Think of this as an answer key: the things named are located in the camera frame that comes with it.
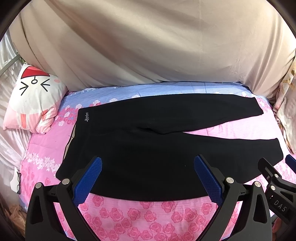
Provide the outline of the person's hand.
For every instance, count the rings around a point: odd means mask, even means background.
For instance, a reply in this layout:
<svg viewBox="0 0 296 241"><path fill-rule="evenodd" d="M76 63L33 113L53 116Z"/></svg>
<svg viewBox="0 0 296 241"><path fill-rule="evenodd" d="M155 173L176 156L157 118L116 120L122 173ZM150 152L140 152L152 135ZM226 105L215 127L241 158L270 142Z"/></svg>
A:
<svg viewBox="0 0 296 241"><path fill-rule="evenodd" d="M274 223L273 223L273 227L272 227L272 233L276 233L282 225L282 220L278 217Z"/></svg>

